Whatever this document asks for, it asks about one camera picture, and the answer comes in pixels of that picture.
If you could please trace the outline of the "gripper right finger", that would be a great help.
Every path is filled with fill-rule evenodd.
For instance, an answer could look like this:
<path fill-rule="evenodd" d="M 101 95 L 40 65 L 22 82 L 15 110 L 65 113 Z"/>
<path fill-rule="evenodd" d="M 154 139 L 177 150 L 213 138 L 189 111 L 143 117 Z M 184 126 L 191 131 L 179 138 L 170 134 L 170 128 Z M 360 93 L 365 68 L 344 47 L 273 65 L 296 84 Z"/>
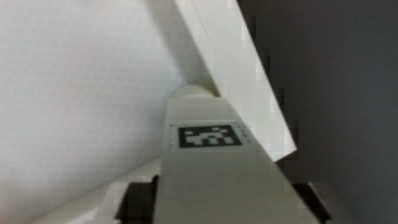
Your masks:
<path fill-rule="evenodd" d="M 312 212 L 312 215 L 316 217 L 316 220 L 319 224 L 326 224 L 326 222 L 332 220 L 330 213 L 326 211 L 324 205 L 321 203 L 319 196 L 316 194 L 316 190 L 308 183 L 294 183 L 292 189 L 298 193 L 298 196 L 301 198 L 301 201 L 305 203 L 305 206 Z"/>

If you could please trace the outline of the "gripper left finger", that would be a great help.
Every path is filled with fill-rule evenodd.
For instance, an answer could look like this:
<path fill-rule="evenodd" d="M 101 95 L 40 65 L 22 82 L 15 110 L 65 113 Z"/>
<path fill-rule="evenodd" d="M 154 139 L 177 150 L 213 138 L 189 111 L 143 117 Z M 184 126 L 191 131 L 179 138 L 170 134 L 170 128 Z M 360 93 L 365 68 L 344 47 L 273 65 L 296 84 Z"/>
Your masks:
<path fill-rule="evenodd" d="M 115 219 L 120 224 L 152 224 L 157 177 L 149 182 L 127 185 Z"/>

